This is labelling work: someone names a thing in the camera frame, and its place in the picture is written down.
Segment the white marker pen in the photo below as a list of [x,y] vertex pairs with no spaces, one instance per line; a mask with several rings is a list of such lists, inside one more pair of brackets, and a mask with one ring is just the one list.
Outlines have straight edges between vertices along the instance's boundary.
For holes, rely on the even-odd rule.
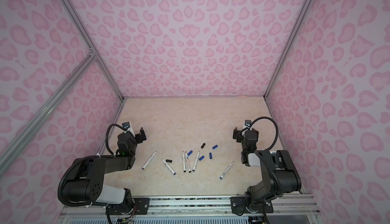
[[150,164],[150,162],[153,160],[153,158],[155,157],[157,151],[155,151],[150,157],[149,159],[146,161],[146,163],[143,165],[142,167],[142,170],[145,170],[147,168],[147,166]]

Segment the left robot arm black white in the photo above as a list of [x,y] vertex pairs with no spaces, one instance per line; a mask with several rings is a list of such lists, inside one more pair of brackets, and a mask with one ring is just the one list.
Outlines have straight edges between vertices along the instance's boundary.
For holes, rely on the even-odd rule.
[[135,163],[137,146],[147,140],[145,131],[133,134],[129,128],[118,135],[118,151],[109,155],[91,155],[75,159],[61,178],[57,198],[68,207],[110,206],[131,211],[131,191],[104,185],[108,173],[130,170]]

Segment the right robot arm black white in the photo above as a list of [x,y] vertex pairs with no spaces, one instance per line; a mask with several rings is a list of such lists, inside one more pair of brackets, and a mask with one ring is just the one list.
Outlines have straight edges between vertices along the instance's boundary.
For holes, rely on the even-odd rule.
[[259,150],[259,132],[245,128],[233,130],[233,139],[241,144],[241,163],[247,167],[261,168],[262,180],[248,187],[244,196],[231,197],[232,213],[267,214],[274,212],[272,201],[299,191],[302,186],[299,173],[286,150]]

